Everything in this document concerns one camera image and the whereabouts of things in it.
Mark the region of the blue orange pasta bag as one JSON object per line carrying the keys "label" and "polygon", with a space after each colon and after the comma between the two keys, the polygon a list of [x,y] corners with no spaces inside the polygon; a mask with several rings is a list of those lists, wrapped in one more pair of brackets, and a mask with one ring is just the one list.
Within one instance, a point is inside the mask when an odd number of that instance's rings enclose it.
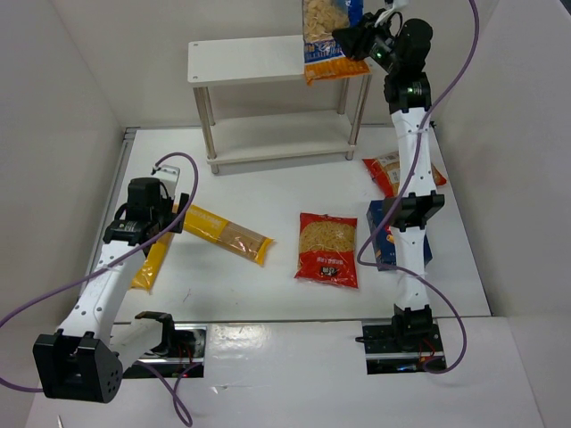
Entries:
{"label": "blue orange pasta bag", "polygon": [[318,80],[353,78],[370,73],[364,61],[347,59],[332,35],[336,29],[357,24],[362,16],[362,1],[302,1],[304,76],[308,86]]}

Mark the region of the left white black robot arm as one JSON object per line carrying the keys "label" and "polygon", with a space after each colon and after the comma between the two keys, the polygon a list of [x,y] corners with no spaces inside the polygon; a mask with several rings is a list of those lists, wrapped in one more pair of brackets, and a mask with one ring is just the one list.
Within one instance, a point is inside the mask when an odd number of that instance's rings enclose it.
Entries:
{"label": "left white black robot arm", "polygon": [[164,355],[175,348],[175,325],[167,313],[141,312],[117,335],[112,326],[147,252],[126,260],[120,256],[161,234],[181,212],[189,196],[176,196],[177,184],[173,167],[129,182],[127,201],[103,234],[99,259],[103,273],[88,282],[55,333],[41,334],[34,343],[37,371],[49,399],[108,403],[124,372],[144,353]]}

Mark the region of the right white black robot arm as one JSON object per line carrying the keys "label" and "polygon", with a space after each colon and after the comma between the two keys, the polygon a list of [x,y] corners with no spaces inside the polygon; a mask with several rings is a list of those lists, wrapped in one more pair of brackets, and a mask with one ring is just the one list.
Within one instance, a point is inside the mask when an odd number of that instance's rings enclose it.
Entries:
{"label": "right white black robot arm", "polygon": [[402,277],[393,304],[393,338],[413,350],[431,332],[432,310],[426,288],[425,239],[428,220],[444,205],[434,182],[429,147],[431,87],[424,71],[433,29],[421,19],[404,21],[391,31],[395,12],[367,12],[359,23],[333,32],[343,54],[354,61],[370,59],[386,73],[384,94],[398,140],[400,183],[396,196],[383,202],[381,227],[391,230]]}

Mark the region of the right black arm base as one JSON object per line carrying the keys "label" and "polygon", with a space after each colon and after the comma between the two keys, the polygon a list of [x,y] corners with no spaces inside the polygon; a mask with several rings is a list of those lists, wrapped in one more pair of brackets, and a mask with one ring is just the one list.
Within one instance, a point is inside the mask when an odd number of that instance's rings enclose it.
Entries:
{"label": "right black arm base", "polygon": [[368,375],[425,372],[424,364],[435,371],[447,368],[438,324],[414,344],[397,343],[392,326],[386,322],[363,322],[355,341],[362,344]]}

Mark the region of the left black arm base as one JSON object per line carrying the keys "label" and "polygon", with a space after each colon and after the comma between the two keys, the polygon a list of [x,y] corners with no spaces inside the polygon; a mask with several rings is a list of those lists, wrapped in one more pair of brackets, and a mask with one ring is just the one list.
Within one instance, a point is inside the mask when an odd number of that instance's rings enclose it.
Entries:
{"label": "left black arm base", "polygon": [[190,368],[184,377],[201,378],[207,342],[207,325],[176,323],[175,338],[168,350],[159,350],[163,324],[153,320],[134,320],[115,324],[112,328],[111,350],[119,354],[124,379],[154,378],[147,364],[164,378],[175,379]]}

